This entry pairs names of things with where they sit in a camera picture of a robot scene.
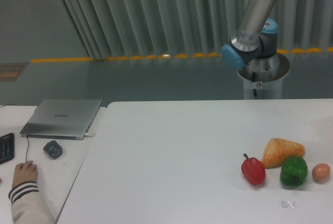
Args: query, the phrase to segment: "egg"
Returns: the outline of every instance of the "egg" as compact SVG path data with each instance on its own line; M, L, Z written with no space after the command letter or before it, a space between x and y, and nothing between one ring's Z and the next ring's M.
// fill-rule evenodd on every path
M320 163L312 169L312 176L316 182L324 182L331 172L331 168L326 163Z

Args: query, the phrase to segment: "bread roll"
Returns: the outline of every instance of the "bread roll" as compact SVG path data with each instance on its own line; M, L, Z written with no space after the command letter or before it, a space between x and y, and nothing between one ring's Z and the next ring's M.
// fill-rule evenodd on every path
M273 138L267 143L261 162L266 169L276 168L291 155L302 157L304 146L297 142Z

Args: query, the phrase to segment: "silver laptop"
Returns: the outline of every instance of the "silver laptop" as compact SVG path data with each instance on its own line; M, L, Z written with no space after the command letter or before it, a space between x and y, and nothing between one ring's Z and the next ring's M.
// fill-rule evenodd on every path
M45 99L20 134L31 138L82 140L100 103L99 99Z

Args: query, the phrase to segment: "blue joint cap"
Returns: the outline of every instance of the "blue joint cap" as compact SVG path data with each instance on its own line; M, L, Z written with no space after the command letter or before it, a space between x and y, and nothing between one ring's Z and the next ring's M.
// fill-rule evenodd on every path
M226 63L234 69L241 69L245 66L245 63L239 54L227 44L222 47L222 57Z
M277 34L278 28L277 28L277 22L273 19L268 18L264 24L264 27L261 31L262 34Z

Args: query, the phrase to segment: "keyboard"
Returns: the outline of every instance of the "keyboard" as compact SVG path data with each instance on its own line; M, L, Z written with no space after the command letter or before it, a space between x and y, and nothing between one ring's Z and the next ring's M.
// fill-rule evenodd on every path
M15 154L15 136L13 133L0 137L0 164L14 158Z

